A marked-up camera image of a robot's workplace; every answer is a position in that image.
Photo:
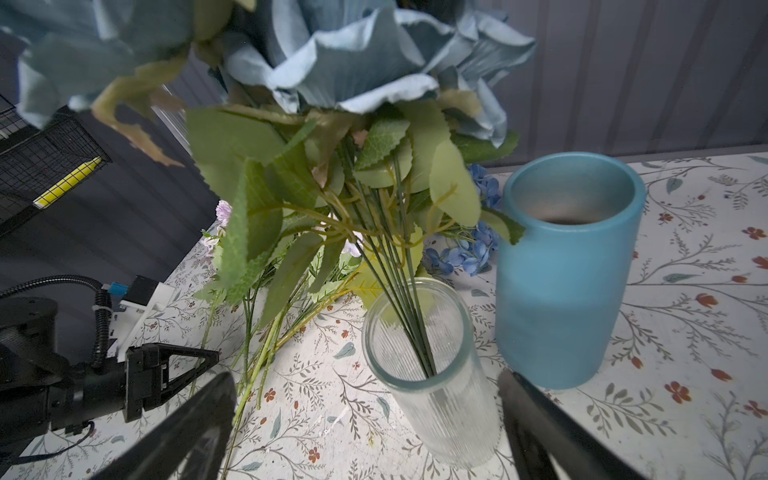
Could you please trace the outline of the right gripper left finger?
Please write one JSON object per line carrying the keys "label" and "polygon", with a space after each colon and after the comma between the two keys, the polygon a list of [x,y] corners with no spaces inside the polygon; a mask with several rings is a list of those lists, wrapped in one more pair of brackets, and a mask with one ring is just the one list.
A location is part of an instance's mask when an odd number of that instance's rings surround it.
{"label": "right gripper left finger", "polygon": [[215,479],[233,430],[237,391],[217,375],[95,479]]}

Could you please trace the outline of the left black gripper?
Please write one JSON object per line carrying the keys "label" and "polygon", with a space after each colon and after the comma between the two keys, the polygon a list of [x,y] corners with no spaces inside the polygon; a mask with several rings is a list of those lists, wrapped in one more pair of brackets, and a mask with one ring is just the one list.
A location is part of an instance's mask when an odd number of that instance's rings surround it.
{"label": "left black gripper", "polygon": [[95,419],[122,412],[133,422],[163,406],[219,363],[215,350],[151,343],[131,347],[123,362],[110,358],[101,373],[73,367],[50,387],[50,429],[79,432]]}

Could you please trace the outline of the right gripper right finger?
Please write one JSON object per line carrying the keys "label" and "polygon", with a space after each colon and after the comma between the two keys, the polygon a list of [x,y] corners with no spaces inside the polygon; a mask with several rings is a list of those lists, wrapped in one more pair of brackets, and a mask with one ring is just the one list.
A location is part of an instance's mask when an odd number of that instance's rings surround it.
{"label": "right gripper right finger", "polygon": [[521,479],[640,479],[525,377],[509,369],[498,377],[503,424]]}

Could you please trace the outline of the clear ribbed glass vase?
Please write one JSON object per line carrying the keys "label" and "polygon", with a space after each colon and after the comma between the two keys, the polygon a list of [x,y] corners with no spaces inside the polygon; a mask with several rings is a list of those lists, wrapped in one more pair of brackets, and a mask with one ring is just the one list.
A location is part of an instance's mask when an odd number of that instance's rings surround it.
{"label": "clear ribbed glass vase", "polygon": [[418,278],[410,288],[422,324],[406,331],[395,306],[380,296],[363,324],[368,366],[437,460],[466,469],[481,465],[497,447],[501,420],[468,307],[435,279]]}

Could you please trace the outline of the blue rose bouquet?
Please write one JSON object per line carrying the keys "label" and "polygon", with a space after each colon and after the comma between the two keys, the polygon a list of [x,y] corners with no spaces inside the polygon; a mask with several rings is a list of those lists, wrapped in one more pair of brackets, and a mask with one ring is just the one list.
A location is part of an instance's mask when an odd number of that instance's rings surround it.
{"label": "blue rose bouquet", "polygon": [[536,42],[472,1],[5,1],[3,32],[25,47],[19,113],[36,127],[87,111],[163,165],[171,158],[118,107],[178,109],[164,90],[190,55],[225,92],[185,113],[204,181],[250,225],[234,262],[277,236],[289,208],[326,207],[365,237],[374,284],[411,332],[421,241],[515,222],[482,207],[466,166],[515,148],[492,86]]}

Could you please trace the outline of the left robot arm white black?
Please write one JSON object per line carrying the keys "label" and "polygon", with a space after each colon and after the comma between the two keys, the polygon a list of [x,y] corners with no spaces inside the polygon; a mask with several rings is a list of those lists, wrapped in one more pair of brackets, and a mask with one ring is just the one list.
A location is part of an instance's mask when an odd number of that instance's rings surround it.
{"label": "left robot arm white black", "polygon": [[1,302],[1,469],[45,460],[24,449],[50,431],[90,435],[115,412],[125,421],[167,403],[219,361],[213,350],[162,343],[131,347],[124,360],[72,365],[54,350],[58,305],[42,297]]}

